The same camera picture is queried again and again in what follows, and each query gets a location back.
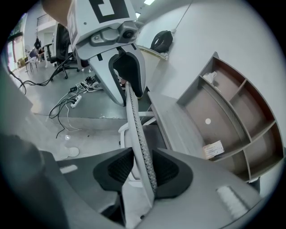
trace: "power strip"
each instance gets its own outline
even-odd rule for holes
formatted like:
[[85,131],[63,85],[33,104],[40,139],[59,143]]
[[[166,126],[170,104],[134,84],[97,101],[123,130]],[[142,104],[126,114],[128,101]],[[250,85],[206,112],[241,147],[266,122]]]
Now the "power strip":
[[82,96],[81,96],[81,95],[78,95],[78,96],[76,97],[75,103],[72,103],[72,104],[71,104],[71,108],[75,108],[76,105],[80,102],[81,98],[82,98]]

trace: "label sticker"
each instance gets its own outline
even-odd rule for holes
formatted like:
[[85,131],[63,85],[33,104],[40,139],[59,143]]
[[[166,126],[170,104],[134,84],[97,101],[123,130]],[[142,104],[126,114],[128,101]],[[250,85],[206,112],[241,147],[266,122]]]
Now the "label sticker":
[[206,155],[206,159],[210,159],[216,155],[219,155],[224,152],[223,145],[221,141],[217,141],[213,144],[208,144],[203,147],[203,150]]

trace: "desk surface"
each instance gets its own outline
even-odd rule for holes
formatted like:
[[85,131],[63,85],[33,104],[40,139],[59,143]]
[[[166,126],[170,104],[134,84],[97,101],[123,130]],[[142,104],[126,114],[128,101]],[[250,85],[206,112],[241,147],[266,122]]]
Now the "desk surface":
[[153,92],[148,95],[167,148],[204,158],[201,134],[184,108],[177,104],[177,99]]

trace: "person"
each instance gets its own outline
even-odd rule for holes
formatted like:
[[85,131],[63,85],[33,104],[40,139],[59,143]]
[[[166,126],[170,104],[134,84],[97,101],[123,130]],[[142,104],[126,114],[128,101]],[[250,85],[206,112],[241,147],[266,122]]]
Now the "person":
[[41,60],[44,60],[44,59],[45,59],[45,51],[44,51],[44,49],[39,48],[39,50],[38,50],[38,60],[41,61]]

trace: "chair armrest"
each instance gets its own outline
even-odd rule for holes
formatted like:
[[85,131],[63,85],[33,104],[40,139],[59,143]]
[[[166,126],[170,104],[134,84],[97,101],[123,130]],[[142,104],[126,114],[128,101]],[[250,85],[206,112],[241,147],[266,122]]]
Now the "chair armrest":
[[52,60],[52,57],[51,57],[51,54],[50,54],[50,46],[51,46],[51,45],[52,45],[52,44],[47,44],[47,45],[44,46],[44,47],[46,47],[47,50],[48,50],[48,56],[49,56],[50,61]]

